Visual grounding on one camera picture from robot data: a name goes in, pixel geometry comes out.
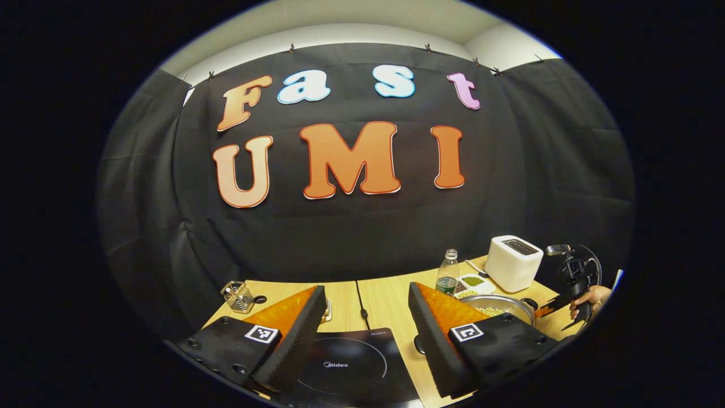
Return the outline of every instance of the human hand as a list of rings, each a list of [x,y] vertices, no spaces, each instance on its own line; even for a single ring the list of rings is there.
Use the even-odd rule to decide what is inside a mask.
[[[611,293],[612,290],[608,287],[599,285],[593,285],[589,287],[589,292],[585,293],[579,299],[571,301],[571,306],[569,306],[569,310],[571,311],[571,319],[574,320],[576,318],[576,315],[579,314],[579,311],[576,310],[576,307],[587,301],[592,304],[593,315],[596,310],[599,309],[599,307],[607,301]]]

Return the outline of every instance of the metal pot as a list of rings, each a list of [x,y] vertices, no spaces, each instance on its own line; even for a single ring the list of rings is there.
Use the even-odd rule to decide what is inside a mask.
[[[472,295],[461,298],[460,301],[467,303],[475,308],[485,309],[491,307],[511,313],[517,318],[530,324],[533,327],[537,325],[537,318],[534,312],[539,308],[537,303],[529,298],[518,300],[506,295],[498,295],[492,293],[490,295]]]

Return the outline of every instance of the water bottle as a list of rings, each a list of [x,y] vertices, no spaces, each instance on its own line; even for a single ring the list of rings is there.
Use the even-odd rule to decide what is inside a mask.
[[[446,251],[446,258],[438,269],[436,278],[436,290],[448,296],[453,296],[455,287],[458,285],[458,251],[449,249]]]

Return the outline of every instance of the foam letter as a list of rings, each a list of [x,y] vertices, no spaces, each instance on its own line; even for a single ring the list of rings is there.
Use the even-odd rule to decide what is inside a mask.
[[[397,65],[379,65],[373,69],[373,77],[377,79],[375,90],[382,97],[407,98],[415,93],[413,72],[406,67]]]
[[[227,204],[237,208],[249,208],[267,198],[270,189],[267,149],[273,142],[272,136],[260,136],[249,140],[244,145],[244,148],[252,154],[252,174],[254,175],[252,188],[248,190],[242,190],[236,184],[234,158],[239,153],[239,146],[230,144],[214,151],[212,157],[217,162],[219,193]]]
[[[262,95],[259,86],[269,86],[271,83],[272,77],[265,75],[225,92],[223,95],[226,98],[224,117],[217,126],[217,130],[225,131],[249,119],[249,112],[244,110],[244,104],[248,104],[249,107],[255,106]]]
[[[393,136],[397,128],[390,122],[370,122],[363,126],[355,146],[350,149],[335,126],[327,123],[308,126],[299,132],[310,149],[310,185],[304,196],[314,200],[335,195],[335,186],[327,178],[328,167],[337,183],[352,193],[365,166],[360,190],[365,194],[386,194],[400,189],[393,168]]]
[[[287,86],[279,91],[277,100],[288,105],[303,99],[308,101],[325,99],[330,94],[330,89],[325,86],[326,81],[327,74],[320,70],[306,70],[290,75],[284,80]]]
[[[435,184],[439,189],[463,186],[465,179],[460,173],[458,141],[463,137],[460,130],[451,126],[434,126],[431,134],[438,140],[438,176]]]
[[[476,89],[473,82],[467,81],[462,73],[454,73],[447,76],[448,81],[455,84],[455,91],[458,99],[468,108],[477,110],[481,107],[481,103],[471,96],[471,89]]]

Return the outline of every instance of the metal basket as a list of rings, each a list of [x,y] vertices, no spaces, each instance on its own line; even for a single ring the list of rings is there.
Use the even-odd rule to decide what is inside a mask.
[[[254,298],[247,284],[233,280],[220,291],[229,307],[237,313],[249,313],[254,306]]]

